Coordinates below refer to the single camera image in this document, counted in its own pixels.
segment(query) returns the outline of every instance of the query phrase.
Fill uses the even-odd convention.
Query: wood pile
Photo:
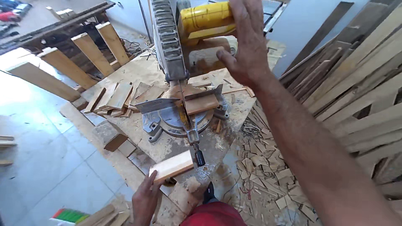
[[[367,11],[373,10],[369,2],[340,35],[280,78],[316,120],[339,138],[380,188],[393,188],[383,190],[390,199],[402,199],[400,193],[395,194],[396,181],[402,175],[399,3],[381,6],[381,14],[376,14],[374,20],[367,16]]]
[[[285,211],[286,207],[305,216],[310,225],[316,223],[317,215],[284,162],[258,101],[246,118],[237,139],[240,144],[238,156],[242,159],[236,162],[240,175],[240,197],[230,204],[243,219],[247,219],[246,223],[275,225],[275,215]]]

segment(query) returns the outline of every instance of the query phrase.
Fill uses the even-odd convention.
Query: wood scrap
[[[193,158],[188,150],[152,166],[150,172],[154,170],[158,172],[154,181],[159,182],[192,168],[194,168]]]

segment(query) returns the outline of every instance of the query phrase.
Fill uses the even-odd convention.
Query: workbench
[[[285,47],[283,44],[275,41],[270,41],[270,43],[271,45],[269,46],[274,49],[271,49],[269,53],[272,56],[269,57],[270,67],[273,68]],[[223,93],[243,88],[242,85],[230,76],[227,69],[220,69],[191,78],[189,83],[205,80],[211,81],[215,87],[223,84]],[[97,90],[116,82],[132,82],[134,88],[140,82],[144,82],[149,85],[158,85],[165,90],[169,89],[168,84],[165,82],[165,75],[159,69],[156,56],[149,50],[83,92],[82,97],[90,101]],[[212,175],[222,162],[256,100],[256,98],[251,98],[246,90],[231,92],[225,94],[224,97],[230,106],[229,111],[227,111],[229,119],[221,121],[220,132],[216,133],[219,120],[213,118],[208,127],[199,136],[199,148],[203,151],[206,161],[205,166],[194,168],[194,170],[187,171],[175,177],[174,179],[177,183],[173,188],[161,189],[184,214],[189,214],[199,201],[202,200],[202,195],[210,183]],[[111,117],[108,115],[105,115],[105,117],[122,129],[130,141],[137,146],[137,150],[129,159],[135,162],[133,158],[137,158],[137,162],[140,165],[136,165],[138,168],[142,168],[143,172],[144,170],[149,170],[149,166],[154,163],[161,162],[188,150],[192,152],[192,156],[194,157],[194,149],[188,144],[186,138],[172,137],[163,132],[155,143],[148,142],[149,135],[142,128],[141,113],[133,113],[130,118]],[[125,174],[122,177],[128,180],[130,175]]]

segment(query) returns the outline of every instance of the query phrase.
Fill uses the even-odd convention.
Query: concrete floor
[[[19,49],[0,56],[0,68],[22,55],[26,51]],[[54,69],[52,75],[61,77]],[[60,115],[65,100],[2,72],[0,81],[0,134],[18,143],[0,149],[0,159],[14,161],[0,167],[0,214],[6,226],[50,226],[48,219],[60,208],[92,214],[120,193],[131,200],[133,191],[112,165]],[[89,118],[95,124],[103,120]]]

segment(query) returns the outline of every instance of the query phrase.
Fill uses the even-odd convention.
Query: stack of lumber
[[[378,185],[402,174],[402,4],[396,3],[375,21],[358,15],[280,79]],[[359,29],[352,26],[357,23],[366,33],[346,42],[347,31]]]
[[[134,105],[156,99],[163,92],[162,87],[150,86],[143,82],[140,82],[136,88],[133,88],[132,82],[111,83],[95,92],[84,113],[94,112],[100,116],[129,118],[132,113],[139,112]]]
[[[305,216],[310,225],[316,223],[317,215],[284,162],[258,101],[237,139],[238,156],[242,159],[236,162],[242,180],[238,184],[242,187],[239,188],[240,198],[230,204],[247,219],[246,223],[269,225],[268,221],[275,218],[273,215],[286,207]]]

